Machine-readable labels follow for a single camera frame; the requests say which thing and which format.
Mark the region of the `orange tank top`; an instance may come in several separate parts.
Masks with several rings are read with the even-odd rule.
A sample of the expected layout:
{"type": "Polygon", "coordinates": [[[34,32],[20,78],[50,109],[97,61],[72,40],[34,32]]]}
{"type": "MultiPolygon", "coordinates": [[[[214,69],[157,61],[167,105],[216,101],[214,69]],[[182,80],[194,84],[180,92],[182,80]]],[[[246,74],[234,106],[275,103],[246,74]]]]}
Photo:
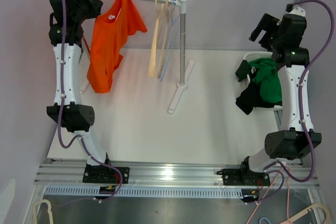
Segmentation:
{"type": "Polygon", "coordinates": [[[115,0],[94,23],[87,79],[96,93],[108,93],[113,73],[121,64],[128,37],[148,30],[132,0],[115,0]]]}

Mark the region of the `green and white t shirt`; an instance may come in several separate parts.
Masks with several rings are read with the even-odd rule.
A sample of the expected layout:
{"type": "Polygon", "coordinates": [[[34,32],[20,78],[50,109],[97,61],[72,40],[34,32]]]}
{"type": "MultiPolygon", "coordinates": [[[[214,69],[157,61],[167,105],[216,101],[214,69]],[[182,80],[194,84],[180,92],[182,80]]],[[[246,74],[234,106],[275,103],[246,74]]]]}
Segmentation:
{"type": "Polygon", "coordinates": [[[257,74],[257,69],[255,67],[251,67],[249,62],[247,60],[243,60],[238,69],[235,72],[235,76],[238,80],[238,82],[242,82],[245,79],[247,79],[248,77],[250,78],[250,80],[252,78],[254,78],[257,74]]]}

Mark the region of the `bright green t shirt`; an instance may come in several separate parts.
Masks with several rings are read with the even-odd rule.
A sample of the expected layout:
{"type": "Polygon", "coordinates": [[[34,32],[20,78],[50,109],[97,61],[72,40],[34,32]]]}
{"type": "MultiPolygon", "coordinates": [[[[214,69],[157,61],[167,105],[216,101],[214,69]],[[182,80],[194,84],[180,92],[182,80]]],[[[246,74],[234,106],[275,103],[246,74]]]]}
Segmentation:
{"type": "Polygon", "coordinates": [[[251,80],[260,87],[262,100],[280,103],[282,101],[281,84],[275,62],[271,58],[258,58],[250,61],[249,65],[256,70],[256,75],[251,80]]]}

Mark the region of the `black t shirt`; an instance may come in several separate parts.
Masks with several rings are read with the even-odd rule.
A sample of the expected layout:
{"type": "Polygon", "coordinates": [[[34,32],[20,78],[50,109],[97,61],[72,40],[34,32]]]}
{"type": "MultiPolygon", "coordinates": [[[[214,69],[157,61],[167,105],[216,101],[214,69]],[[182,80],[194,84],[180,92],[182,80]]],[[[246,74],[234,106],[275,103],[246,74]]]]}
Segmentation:
{"type": "Polygon", "coordinates": [[[260,95],[260,87],[251,82],[236,99],[236,105],[246,115],[249,115],[253,108],[273,108],[275,104],[264,101],[260,95]]]}

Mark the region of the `beige wooden hanger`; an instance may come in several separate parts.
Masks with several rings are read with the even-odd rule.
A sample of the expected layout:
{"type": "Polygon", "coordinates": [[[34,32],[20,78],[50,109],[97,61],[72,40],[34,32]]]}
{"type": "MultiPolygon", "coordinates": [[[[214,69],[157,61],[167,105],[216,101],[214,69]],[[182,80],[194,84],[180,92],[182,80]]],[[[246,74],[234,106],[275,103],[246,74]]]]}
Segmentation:
{"type": "Polygon", "coordinates": [[[162,17],[162,12],[164,8],[164,4],[159,4],[159,0],[155,0],[155,11],[156,11],[156,21],[154,26],[152,44],[151,44],[151,52],[150,52],[150,61],[149,61],[149,70],[148,76],[149,78],[155,77],[156,70],[156,49],[158,42],[158,34],[159,34],[159,26],[162,17]]]}
{"type": "Polygon", "coordinates": [[[168,28],[170,25],[170,18],[171,15],[169,14],[169,0],[165,0],[165,4],[163,6],[163,14],[164,14],[164,18],[165,18],[165,31],[164,31],[164,37],[162,40],[162,47],[161,47],[161,52],[160,52],[160,64],[159,64],[159,71],[158,71],[158,79],[161,78],[162,73],[163,73],[163,67],[164,67],[164,63],[165,63],[165,56],[164,56],[164,51],[165,51],[165,47],[166,47],[166,38],[167,38],[167,32],[168,32],[168,28]]]}

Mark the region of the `light blue wire hanger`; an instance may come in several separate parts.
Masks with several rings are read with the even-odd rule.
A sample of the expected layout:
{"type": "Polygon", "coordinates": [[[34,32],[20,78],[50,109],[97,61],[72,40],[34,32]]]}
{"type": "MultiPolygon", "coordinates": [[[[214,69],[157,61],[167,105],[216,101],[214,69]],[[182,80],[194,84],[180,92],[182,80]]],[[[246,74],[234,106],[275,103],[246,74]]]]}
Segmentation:
{"type": "Polygon", "coordinates": [[[176,4],[177,4],[178,0],[173,0],[173,3],[169,9],[169,14],[171,15],[170,18],[170,25],[168,28],[168,32],[167,32],[167,38],[166,38],[166,47],[165,47],[165,51],[164,51],[164,56],[165,56],[165,63],[164,63],[164,67],[163,67],[163,73],[161,78],[159,79],[160,82],[163,82],[164,80],[164,76],[167,70],[167,66],[169,63],[169,51],[171,50],[171,45],[172,45],[172,37],[173,37],[173,30],[174,30],[174,25],[177,21],[177,18],[179,17],[179,15],[175,16],[175,8],[176,8],[176,4]]]}

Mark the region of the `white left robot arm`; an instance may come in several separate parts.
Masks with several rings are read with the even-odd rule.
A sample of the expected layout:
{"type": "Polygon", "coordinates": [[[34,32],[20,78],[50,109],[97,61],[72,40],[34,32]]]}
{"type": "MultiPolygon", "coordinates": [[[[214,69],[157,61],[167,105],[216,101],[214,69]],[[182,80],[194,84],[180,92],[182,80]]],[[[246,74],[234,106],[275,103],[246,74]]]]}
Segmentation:
{"type": "Polygon", "coordinates": [[[56,61],[56,92],[47,115],[57,123],[58,141],[68,149],[75,141],[86,155],[87,166],[95,168],[95,177],[102,183],[112,179],[108,154],[98,143],[93,125],[93,107],[82,103],[78,67],[82,55],[82,23],[100,14],[100,0],[49,0],[49,38],[56,61]]]}

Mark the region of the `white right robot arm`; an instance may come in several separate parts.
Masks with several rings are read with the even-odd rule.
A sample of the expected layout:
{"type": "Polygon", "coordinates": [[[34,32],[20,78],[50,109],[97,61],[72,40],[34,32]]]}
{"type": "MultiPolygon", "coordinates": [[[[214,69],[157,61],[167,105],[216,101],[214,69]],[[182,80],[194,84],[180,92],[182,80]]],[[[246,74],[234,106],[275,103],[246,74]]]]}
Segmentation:
{"type": "Polygon", "coordinates": [[[292,161],[311,156],[311,171],[306,178],[298,179],[286,168],[284,172],[297,182],[307,182],[314,174],[316,155],[314,149],[321,143],[322,135],[314,130],[308,105],[309,51],[300,43],[307,27],[305,12],[290,12],[277,19],[264,14],[250,36],[255,41],[265,31],[259,44],[272,52],[282,92],[282,120],[280,130],[266,135],[264,148],[248,156],[240,165],[239,179],[252,184],[258,175],[264,175],[275,165],[285,166],[292,161]]]}

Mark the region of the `pink hanger on floor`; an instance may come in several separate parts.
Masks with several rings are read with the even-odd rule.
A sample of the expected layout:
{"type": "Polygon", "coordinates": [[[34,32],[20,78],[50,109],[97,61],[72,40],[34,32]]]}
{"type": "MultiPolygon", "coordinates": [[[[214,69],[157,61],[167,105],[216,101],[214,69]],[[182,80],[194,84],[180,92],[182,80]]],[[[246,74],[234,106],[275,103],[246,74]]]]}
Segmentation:
{"type": "MultiPolygon", "coordinates": [[[[292,168],[291,168],[289,165],[286,164],[285,167],[288,168],[290,172],[292,171],[292,168]]],[[[266,190],[266,192],[265,192],[265,194],[263,195],[262,199],[264,199],[264,198],[266,197],[267,193],[269,192],[270,188],[271,188],[272,185],[274,184],[275,179],[276,179],[277,177],[278,177],[278,174],[277,174],[276,177],[272,180],[272,182],[271,182],[271,184],[270,184],[270,187],[266,190]]],[[[287,178],[286,183],[287,183],[287,189],[288,189],[288,190],[287,190],[287,204],[286,204],[286,206],[287,206],[287,209],[286,209],[286,213],[287,213],[287,222],[290,223],[290,224],[292,224],[293,222],[289,220],[289,219],[290,219],[290,217],[289,217],[290,189],[291,189],[291,188],[290,188],[290,177],[287,178]]],[[[245,222],[245,224],[248,224],[248,223],[251,221],[251,219],[253,218],[254,214],[255,214],[256,211],[257,211],[257,209],[259,208],[260,204],[261,204],[260,202],[259,202],[259,203],[256,203],[256,207],[255,207],[255,209],[252,211],[252,213],[250,214],[250,216],[249,216],[249,218],[247,219],[247,221],[245,222]]]]}

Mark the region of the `beige hanger on floor right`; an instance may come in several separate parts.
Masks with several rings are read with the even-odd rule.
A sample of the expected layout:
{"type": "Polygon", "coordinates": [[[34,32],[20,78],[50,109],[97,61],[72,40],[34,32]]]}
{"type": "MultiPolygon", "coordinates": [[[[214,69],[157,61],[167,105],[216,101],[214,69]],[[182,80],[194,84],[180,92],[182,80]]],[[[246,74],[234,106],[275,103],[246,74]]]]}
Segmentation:
{"type": "Polygon", "coordinates": [[[299,211],[298,213],[294,214],[292,217],[290,217],[288,220],[285,220],[283,222],[281,222],[280,224],[285,224],[285,223],[290,223],[290,222],[295,222],[297,220],[299,220],[300,218],[302,218],[303,216],[313,213],[315,210],[320,209],[323,214],[324,214],[324,219],[322,223],[327,223],[330,224],[332,221],[331,218],[331,214],[330,214],[330,210],[323,204],[319,204],[319,203],[314,203],[308,207],[306,207],[305,209],[299,211]]]}

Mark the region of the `white perforated plastic basket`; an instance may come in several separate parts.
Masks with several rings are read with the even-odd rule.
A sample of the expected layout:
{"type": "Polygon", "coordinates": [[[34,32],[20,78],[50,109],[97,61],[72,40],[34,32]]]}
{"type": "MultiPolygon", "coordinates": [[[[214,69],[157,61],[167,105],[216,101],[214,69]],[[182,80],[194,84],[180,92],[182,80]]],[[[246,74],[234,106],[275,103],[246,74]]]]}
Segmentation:
{"type": "MultiPolygon", "coordinates": [[[[252,51],[252,52],[248,52],[244,55],[244,60],[246,60],[247,62],[251,62],[251,61],[255,61],[261,58],[270,58],[272,57],[272,53],[271,52],[264,52],[264,51],[252,51]]],[[[248,88],[249,84],[251,82],[251,77],[250,75],[247,75],[246,78],[244,79],[244,83],[246,85],[246,87],[248,88]]],[[[275,103],[274,106],[272,108],[267,108],[265,106],[257,106],[257,109],[260,110],[265,110],[265,111],[280,111],[282,110],[282,103],[275,103]]]]}

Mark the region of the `white metal clothes rack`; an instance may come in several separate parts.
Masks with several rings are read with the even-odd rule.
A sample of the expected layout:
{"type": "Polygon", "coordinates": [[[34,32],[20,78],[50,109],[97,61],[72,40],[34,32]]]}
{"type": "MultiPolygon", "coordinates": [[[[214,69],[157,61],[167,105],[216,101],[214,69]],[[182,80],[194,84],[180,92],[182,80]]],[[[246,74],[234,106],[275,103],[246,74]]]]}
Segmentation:
{"type": "MultiPolygon", "coordinates": [[[[147,2],[154,2],[155,0],[141,0],[147,2]]],[[[165,4],[165,0],[159,0],[159,3],[165,4]]],[[[173,0],[169,0],[169,5],[172,5],[173,0]]],[[[190,60],[186,63],[186,12],[187,12],[187,0],[178,0],[176,6],[180,12],[180,80],[177,83],[177,89],[171,104],[168,108],[168,113],[173,114],[179,104],[183,92],[187,89],[187,81],[194,67],[194,60],[190,60]]]]}

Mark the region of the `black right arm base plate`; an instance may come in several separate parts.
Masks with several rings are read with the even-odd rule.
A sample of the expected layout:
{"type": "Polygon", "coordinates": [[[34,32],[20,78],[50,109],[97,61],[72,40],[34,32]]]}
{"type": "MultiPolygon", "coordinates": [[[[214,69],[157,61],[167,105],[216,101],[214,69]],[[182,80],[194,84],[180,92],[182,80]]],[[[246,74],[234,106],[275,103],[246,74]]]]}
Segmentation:
{"type": "Polygon", "coordinates": [[[250,170],[221,169],[216,172],[222,177],[225,186],[270,186],[270,178],[265,173],[252,172],[250,170]]]}

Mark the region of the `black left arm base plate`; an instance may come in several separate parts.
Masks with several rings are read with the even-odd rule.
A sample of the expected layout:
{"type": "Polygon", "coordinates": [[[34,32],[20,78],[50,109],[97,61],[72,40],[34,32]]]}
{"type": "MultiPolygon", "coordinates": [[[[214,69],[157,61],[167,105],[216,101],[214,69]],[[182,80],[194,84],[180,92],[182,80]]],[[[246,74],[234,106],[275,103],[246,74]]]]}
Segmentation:
{"type": "Polygon", "coordinates": [[[87,165],[82,182],[90,184],[118,184],[120,182],[120,175],[115,170],[101,165],[87,165]]]}

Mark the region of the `aluminium mounting rail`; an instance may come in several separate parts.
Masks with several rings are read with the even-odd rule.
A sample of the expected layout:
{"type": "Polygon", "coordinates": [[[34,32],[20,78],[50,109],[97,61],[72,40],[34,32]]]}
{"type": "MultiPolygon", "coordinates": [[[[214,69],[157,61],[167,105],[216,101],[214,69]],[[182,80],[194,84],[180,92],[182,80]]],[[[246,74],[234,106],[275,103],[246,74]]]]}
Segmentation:
{"type": "MultiPolygon", "coordinates": [[[[128,186],[142,187],[222,187],[217,171],[238,169],[239,165],[169,164],[144,162],[113,162],[115,167],[129,167],[128,186]]],[[[35,185],[82,185],[86,161],[49,159],[40,164],[35,185]]]]}

